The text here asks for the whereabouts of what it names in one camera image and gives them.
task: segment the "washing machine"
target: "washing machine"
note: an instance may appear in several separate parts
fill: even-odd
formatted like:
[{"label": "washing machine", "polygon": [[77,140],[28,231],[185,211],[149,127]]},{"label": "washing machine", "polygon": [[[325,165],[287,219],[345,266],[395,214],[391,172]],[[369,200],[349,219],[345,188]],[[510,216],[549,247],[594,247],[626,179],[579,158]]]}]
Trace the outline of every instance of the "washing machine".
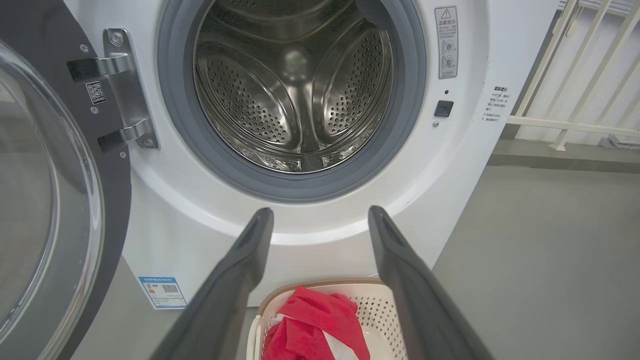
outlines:
[{"label": "washing machine", "polygon": [[433,266],[556,8],[3,1],[0,358],[70,357],[120,255],[150,306],[185,307],[260,208],[250,306],[375,276],[372,205]]}]

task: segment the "concrete ledge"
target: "concrete ledge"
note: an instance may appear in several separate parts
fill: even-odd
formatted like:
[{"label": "concrete ledge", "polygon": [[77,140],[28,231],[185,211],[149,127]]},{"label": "concrete ledge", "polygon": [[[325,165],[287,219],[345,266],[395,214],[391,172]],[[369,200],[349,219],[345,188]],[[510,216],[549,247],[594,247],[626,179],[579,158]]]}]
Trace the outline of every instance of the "concrete ledge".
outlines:
[{"label": "concrete ledge", "polygon": [[487,162],[491,167],[527,167],[640,174],[640,151],[568,143],[555,151],[547,142],[500,139]]}]

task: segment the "basket rim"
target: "basket rim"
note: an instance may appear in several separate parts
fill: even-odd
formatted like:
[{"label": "basket rim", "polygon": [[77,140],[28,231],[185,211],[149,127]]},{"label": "basket rim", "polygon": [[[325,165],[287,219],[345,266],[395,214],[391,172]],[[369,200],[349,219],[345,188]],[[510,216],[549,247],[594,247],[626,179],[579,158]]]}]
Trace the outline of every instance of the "basket rim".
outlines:
[{"label": "basket rim", "polygon": [[323,280],[314,280],[314,281],[301,281],[295,282],[293,284],[288,284],[277,288],[272,291],[260,304],[258,307],[258,311],[256,315],[260,315],[262,317],[264,315],[264,310],[269,306],[271,301],[275,299],[277,296],[286,293],[287,291],[295,290],[298,286],[302,286],[303,288],[315,288],[318,286],[326,286],[326,285],[345,285],[345,284],[373,284],[373,285],[384,285],[387,286],[382,280],[377,277],[336,277],[331,279],[323,279]]}]

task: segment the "laundry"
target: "laundry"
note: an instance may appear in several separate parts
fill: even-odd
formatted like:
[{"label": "laundry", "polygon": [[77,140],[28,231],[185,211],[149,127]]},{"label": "laundry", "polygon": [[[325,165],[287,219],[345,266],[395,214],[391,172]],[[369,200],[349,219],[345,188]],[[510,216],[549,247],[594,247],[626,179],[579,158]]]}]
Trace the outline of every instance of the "laundry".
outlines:
[{"label": "laundry", "polygon": [[296,288],[267,333],[262,360],[370,360],[357,311],[344,295]]}]

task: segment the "qr code sticker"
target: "qr code sticker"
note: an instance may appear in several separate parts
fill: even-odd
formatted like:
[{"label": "qr code sticker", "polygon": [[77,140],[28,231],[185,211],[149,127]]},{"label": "qr code sticker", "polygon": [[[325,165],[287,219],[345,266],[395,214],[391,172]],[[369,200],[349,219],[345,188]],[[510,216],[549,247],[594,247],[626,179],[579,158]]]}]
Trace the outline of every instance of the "qr code sticker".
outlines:
[{"label": "qr code sticker", "polygon": [[102,91],[102,84],[100,84],[100,81],[87,83],[86,91],[89,92],[89,97],[91,98],[91,102],[94,105],[102,104],[103,102],[107,101],[107,99],[104,97],[104,92]]},{"label": "qr code sticker", "polygon": [[178,287],[176,285],[162,285],[162,289],[165,293],[177,293]]}]

